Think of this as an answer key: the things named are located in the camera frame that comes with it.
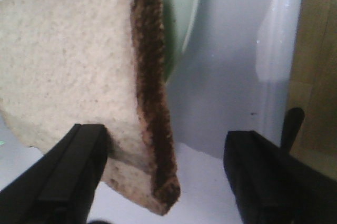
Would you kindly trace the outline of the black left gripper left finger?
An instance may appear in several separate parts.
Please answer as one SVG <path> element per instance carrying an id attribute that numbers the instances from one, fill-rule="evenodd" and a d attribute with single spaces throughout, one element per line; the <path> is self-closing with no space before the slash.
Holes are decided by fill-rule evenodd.
<path id="1" fill-rule="evenodd" d="M 107 161 L 102 124 L 75 124 L 1 191 L 1 223 L 86 223 Z"/>

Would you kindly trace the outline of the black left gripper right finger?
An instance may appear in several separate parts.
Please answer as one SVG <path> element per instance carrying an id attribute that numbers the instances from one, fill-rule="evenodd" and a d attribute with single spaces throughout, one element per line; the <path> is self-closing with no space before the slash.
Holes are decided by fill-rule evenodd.
<path id="1" fill-rule="evenodd" d="M 255 131 L 230 131 L 223 167 L 243 223 L 336 223 L 336 181 Z"/>

